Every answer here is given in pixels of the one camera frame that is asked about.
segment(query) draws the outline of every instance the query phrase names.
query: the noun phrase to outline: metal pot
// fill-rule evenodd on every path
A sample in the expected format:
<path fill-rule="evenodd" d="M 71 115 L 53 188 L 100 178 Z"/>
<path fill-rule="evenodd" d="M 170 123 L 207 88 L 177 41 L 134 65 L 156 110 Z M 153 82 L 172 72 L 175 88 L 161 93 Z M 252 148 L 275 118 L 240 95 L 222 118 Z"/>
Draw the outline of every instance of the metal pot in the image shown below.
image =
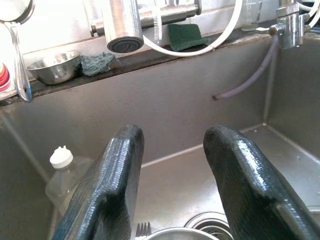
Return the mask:
<path fill-rule="evenodd" d="M 217 238 L 197 229 L 173 227 L 157 231 L 144 240 L 217 240 Z"/>
<path fill-rule="evenodd" d="M 45 57 L 26 69 L 47 85 L 60 84 L 72 79 L 80 66 L 80 54 L 76 51 Z"/>

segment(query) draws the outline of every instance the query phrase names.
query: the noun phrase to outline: stainless steel sink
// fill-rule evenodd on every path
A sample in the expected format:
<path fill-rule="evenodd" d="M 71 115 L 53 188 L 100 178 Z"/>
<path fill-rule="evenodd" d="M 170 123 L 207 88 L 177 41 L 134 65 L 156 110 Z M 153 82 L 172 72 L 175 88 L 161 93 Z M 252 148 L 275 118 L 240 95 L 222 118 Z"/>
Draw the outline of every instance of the stainless steel sink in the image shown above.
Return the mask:
<path fill-rule="evenodd" d="M 268 37 L 252 35 L 205 55 L 1 108 L 0 132 L 6 143 L 0 145 L 6 167 L 1 176 L 2 183 L 8 183 L 1 189 L 7 191 L 3 196 L 11 196 L 10 201 L 0 197 L 1 234 L 19 240 L 27 229 L 32 234 L 25 239 L 45 239 L 49 229 L 50 238 L 57 218 L 49 223 L 52 206 L 44 186 L 53 173 L 48 161 L 52 150 L 63 144 L 75 156 L 97 159 L 113 134 L 127 124 L 138 125 L 145 136 L 133 232 L 139 222 L 150 221 L 153 232 L 187 225 L 224 233 L 228 227 L 224 209 L 201 145 L 213 124 L 245 129 L 244 134 L 257 143 L 310 210 L 318 213 L 319 37 L 309 35 L 299 48 L 281 51 L 276 67 L 239 95 L 212 99 L 247 80 L 261 64 L 269 43 Z M 16 164 L 17 158 L 23 165 Z M 32 205 L 21 195 L 26 189 L 32 193 Z M 43 201 L 41 209 L 38 201 Z M 19 213 L 27 214 L 10 217 L 16 206 L 21 206 Z M 35 212 L 38 221 L 28 221 Z M 23 230 L 5 227 L 7 223 Z"/>

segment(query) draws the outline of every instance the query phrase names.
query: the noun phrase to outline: dish soap bottle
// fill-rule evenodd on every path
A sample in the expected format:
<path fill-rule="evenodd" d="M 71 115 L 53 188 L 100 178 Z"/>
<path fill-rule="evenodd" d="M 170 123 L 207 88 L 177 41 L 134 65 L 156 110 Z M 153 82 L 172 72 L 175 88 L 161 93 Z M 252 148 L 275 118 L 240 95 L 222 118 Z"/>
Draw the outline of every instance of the dish soap bottle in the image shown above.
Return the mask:
<path fill-rule="evenodd" d="M 77 185 L 93 160 L 81 156 L 74 157 L 66 146 L 59 146 L 50 157 L 50 163 L 56 172 L 45 186 L 45 194 L 63 216 Z"/>

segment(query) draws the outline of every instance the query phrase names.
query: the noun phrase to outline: white bottle cap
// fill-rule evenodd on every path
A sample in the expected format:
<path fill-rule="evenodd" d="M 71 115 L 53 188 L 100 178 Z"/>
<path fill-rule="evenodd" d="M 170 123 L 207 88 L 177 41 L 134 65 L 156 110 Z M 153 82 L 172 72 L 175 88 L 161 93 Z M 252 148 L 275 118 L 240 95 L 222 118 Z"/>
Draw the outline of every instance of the white bottle cap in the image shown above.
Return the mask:
<path fill-rule="evenodd" d="M 66 148 L 66 146 L 58 147 L 54 150 L 54 153 L 50 157 L 50 163 L 55 169 L 62 169 L 68 166 L 74 156 L 72 155 L 71 151 Z"/>

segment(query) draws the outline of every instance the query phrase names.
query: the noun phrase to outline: red lid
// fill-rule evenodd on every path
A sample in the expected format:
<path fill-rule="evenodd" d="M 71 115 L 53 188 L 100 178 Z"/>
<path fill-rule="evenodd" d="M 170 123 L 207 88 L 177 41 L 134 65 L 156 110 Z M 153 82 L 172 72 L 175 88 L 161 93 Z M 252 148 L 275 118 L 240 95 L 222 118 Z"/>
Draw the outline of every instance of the red lid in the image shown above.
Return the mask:
<path fill-rule="evenodd" d="M 6 66 L 1 62 L 0 63 L 0 78 L 5 74 Z"/>
<path fill-rule="evenodd" d="M 10 84 L 8 84 L 10 80 L 10 73 L 4 64 L 3 69 L 3 74 L 0 75 L 0 91 L 4 91 L 10 86 Z"/>

